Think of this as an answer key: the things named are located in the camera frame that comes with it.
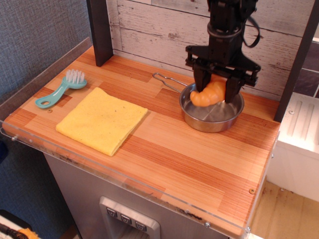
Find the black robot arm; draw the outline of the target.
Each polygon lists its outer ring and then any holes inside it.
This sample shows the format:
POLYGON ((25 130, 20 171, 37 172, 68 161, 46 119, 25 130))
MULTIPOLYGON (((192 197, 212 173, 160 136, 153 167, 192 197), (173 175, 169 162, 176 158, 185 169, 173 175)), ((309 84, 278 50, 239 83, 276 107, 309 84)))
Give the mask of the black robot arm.
POLYGON ((225 102, 230 103, 244 85, 256 85, 261 66, 242 52, 246 22, 259 26, 251 17, 256 11, 254 0, 209 0, 210 21, 207 46, 189 45, 186 65, 193 68, 196 89, 202 92, 211 75, 226 78, 225 102))

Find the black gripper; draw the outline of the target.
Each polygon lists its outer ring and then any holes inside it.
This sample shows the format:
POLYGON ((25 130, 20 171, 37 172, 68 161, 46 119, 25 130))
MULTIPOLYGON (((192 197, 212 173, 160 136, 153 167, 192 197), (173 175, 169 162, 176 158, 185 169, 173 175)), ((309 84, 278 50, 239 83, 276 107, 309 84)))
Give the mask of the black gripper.
POLYGON ((231 103, 244 85, 255 86, 261 66, 242 52, 242 32, 211 32, 209 44, 189 45, 186 65, 193 68, 196 89, 202 92, 211 75, 225 77, 225 102, 231 103))

